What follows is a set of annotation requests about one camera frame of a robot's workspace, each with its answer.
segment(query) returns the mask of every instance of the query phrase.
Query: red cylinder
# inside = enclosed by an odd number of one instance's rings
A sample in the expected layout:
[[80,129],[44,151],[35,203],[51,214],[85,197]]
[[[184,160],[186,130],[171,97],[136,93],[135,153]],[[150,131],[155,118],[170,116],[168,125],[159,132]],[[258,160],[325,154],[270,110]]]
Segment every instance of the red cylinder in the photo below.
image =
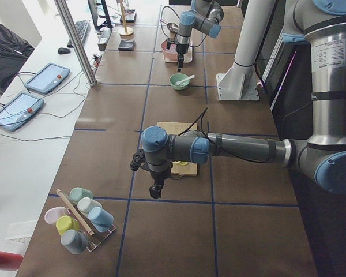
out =
[[23,257],[19,254],[0,251],[0,270],[17,270],[22,260]]

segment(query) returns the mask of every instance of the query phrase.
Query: blue joint cap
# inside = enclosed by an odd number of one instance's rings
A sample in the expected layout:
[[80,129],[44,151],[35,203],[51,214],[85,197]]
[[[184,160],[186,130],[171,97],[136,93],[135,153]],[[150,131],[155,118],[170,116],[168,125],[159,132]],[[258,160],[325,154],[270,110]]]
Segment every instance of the blue joint cap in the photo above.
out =
[[346,15],[346,0],[313,0],[313,3],[325,13],[335,16]]
[[190,156],[193,163],[206,163],[209,155],[209,140],[197,137],[191,146]]
[[219,24],[215,24],[213,28],[209,32],[209,36],[211,38],[216,38],[219,35],[219,32],[221,30],[221,26]]
[[333,154],[321,162],[314,179],[330,192],[346,194],[346,151]]
[[192,11],[185,11],[181,14],[179,22],[184,26],[191,26],[195,23],[195,14]]
[[307,44],[308,41],[303,35],[296,33],[283,33],[283,43],[285,44]]
[[162,149],[167,140],[168,134],[162,127],[151,126],[142,133],[142,148],[145,152],[155,152]]

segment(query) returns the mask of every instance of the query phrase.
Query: blue tablet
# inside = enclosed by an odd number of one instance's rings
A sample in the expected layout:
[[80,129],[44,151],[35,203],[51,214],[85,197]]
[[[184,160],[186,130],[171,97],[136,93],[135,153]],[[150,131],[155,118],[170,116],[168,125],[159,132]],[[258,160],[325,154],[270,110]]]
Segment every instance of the blue tablet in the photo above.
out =
[[47,94],[56,88],[69,73],[69,68],[48,63],[36,75],[29,79],[24,86],[31,91]]
[[15,131],[44,105],[44,100],[21,92],[0,110],[0,127]]

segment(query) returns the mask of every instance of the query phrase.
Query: pink bowl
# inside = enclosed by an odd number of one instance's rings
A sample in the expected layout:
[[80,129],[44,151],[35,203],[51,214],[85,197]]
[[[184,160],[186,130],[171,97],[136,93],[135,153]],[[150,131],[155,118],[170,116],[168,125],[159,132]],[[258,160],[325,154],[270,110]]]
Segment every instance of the pink bowl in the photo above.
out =
[[175,51],[175,44],[171,44],[171,48],[167,49],[167,41],[163,41],[161,43],[161,50],[163,51],[163,55],[165,58],[169,59],[170,61],[177,61],[177,52]]

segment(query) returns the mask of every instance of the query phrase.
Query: computer mouse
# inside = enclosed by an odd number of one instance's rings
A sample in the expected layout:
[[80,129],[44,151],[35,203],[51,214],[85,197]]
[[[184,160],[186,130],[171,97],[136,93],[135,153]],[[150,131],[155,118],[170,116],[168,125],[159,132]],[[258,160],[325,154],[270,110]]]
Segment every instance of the computer mouse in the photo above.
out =
[[68,48],[60,47],[58,49],[58,54],[59,55],[68,54],[68,53],[70,53],[70,49],[68,49]]

